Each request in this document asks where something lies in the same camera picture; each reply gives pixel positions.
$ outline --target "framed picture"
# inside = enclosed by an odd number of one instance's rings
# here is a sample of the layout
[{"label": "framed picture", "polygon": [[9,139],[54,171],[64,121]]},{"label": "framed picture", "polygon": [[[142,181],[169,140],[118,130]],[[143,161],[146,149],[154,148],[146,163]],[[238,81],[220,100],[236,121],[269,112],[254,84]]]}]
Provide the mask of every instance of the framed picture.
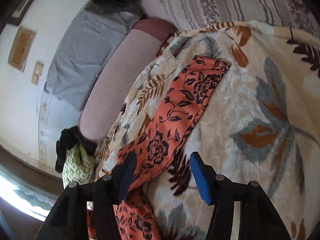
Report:
[{"label": "framed picture", "polygon": [[32,30],[19,27],[16,37],[13,40],[8,63],[21,72],[24,71],[27,57],[35,35],[36,33]]},{"label": "framed picture", "polygon": [[32,2],[33,0],[22,0],[18,6],[13,9],[13,12],[7,17],[6,22],[19,26]]}]

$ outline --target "metal bolt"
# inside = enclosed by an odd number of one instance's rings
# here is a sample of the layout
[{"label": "metal bolt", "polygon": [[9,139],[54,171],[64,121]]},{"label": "metal bolt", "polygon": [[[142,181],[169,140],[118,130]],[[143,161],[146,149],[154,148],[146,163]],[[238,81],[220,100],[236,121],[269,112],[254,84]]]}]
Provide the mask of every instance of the metal bolt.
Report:
[{"label": "metal bolt", "polygon": [[77,184],[78,184],[78,183],[77,183],[76,181],[72,181],[72,182],[69,183],[68,186],[69,186],[69,187],[75,187],[75,186],[77,186]]},{"label": "metal bolt", "polygon": [[111,175],[104,175],[103,177],[102,177],[102,179],[104,180],[104,181],[108,181],[108,180],[111,180]]},{"label": "metal bolt", "polygon": [[250,183],[251,183],[251,185],[254,186],[254,187],[259,186],[259,183],[258,183],[257,181],[255,181],[255,180],[251,181]]},{"label": "metal bolt", "polygon": [[221,174],[218,174],[218,175],[216,176],[216,179],[217,179],[217,180],[224,180],[225,177],[224,177],[223,175],[221,175]]}]

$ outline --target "orange floral fabric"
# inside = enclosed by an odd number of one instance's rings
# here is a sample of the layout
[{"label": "orange floral fabric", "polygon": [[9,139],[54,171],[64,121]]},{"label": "orange floral fabric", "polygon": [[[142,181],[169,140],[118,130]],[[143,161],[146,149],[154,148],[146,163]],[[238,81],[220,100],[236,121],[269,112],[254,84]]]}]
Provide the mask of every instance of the orange floral fabric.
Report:
[{"label": "orange floral fabric", "polygon": [[87,225],[88,225],[88,233],[90,239],[96,239],[96,230],[93,226],[93,212],[92,210],[87,210]]},{"label": "orange floral fabric", "polygon": [[152,207],[141,186],[170,166],[229,67],[223,61],[195,56],[172,81],[145,132],[118,151],[118,163],[124,162],[131,152],[137,156],[128,197],[116,212],[123,240],[161,239]]}]

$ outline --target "fleece blanket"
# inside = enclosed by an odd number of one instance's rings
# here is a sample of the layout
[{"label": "fleece blanket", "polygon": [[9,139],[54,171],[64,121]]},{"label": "fleece blanket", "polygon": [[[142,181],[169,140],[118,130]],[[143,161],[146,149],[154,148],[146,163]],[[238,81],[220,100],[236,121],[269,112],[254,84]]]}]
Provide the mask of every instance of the fleece blanket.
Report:
[{"label": "fleece blanket", "polygon": [[[256,21],[180,33],[135,81],[97,148],[96,179],[109,173],[118,151],[144,132],[170,84],[195,55],[223,60],[230,69],[183,150],[144,185],[160,234],[164,239],[205,239],[213,207],[201,200],[190,170],[190,154],[197,151],[232,181],[258,181],[292,239],[306,239],[320,215],[319,48],[311,34]],[[194,94],[201,96],[205,89],[204,80],[202,86],[197,82]],[[235,203],[234,240],[239,217],[240,204]]]}]

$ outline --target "wall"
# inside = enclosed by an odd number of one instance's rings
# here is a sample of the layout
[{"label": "wall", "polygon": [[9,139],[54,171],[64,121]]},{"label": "wall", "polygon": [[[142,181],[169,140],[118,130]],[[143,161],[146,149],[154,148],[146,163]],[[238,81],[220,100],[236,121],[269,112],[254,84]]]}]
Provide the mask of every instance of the wall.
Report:
[{"label": "wall", "polygon": [[[71,21],[87,1],[34,0],[21,23],[37,32],[23,73],[7,63],[18,28],[7,25],[0,35],[0,144],[30,165],[49,173],[55,173],[52,167],[39,162],[40,99],[55,51]],[[38,86],[31,83],[36,61],[44,64]]]}]

